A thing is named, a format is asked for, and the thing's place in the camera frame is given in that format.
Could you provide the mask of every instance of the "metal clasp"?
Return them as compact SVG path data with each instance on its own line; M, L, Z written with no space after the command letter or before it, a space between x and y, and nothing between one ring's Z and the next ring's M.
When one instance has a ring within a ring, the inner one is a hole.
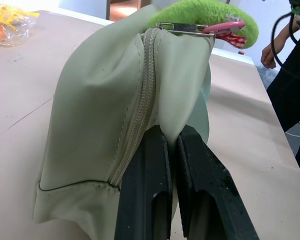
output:
M187 24L187 23L174 23L174 22L158 22L156 24L157 28L162 30L167 30L173 34L187 34L199 37L210 37L214 38L216 35L213 33L203 33L203 30L208 27L208 25L201 24Z

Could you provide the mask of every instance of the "beige table surface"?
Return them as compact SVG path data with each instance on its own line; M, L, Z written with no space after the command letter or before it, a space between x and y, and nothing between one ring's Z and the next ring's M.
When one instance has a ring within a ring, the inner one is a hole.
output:
M74 223L32 221L54 90L70 54L101 28L43 12L30 40L0 46L0 240L87 240ZM229 169L261 240L300 240L300 170L248 63L212 55L208 145ZM181 240L180 215L172 240Z

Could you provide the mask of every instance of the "zipper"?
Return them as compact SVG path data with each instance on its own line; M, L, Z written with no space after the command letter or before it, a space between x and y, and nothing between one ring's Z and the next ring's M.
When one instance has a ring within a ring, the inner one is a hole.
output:
M148 29L142 38L144 45L144 73L142 89L137 108L132 115L124 141L123 150L119 155L119 164L111 174L110 184L117 187L134 156L150 120L156 97L156 70L155 70L155 39L161 30L159 28Z

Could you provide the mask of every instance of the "green fuzzy fabric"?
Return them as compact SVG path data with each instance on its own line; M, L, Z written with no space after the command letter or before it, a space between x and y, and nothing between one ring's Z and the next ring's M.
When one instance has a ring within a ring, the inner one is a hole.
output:
M253 46L259 35L255 20L241 9L216 0L181 0L155 14L148 27L152 28L159 22L215 25L226 22L227 14L245 21L246 26L235 34L247 38L244 49Z

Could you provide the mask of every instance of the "person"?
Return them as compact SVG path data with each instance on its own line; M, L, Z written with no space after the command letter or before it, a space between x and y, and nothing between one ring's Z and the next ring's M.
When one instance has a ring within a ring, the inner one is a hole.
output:
M294 18L292 31L299 29L297 18ZM274 49L280 53L290 37L289 24L274 39ZM276 67L274 53L269 44L263 51L261 63L268 69ZM300 76L300 40L283 64L285 68ZM285 72L282 68L267 89L275 113L283 130L286 132L300 121L300 78ZM295 156L300 167L300 147Z

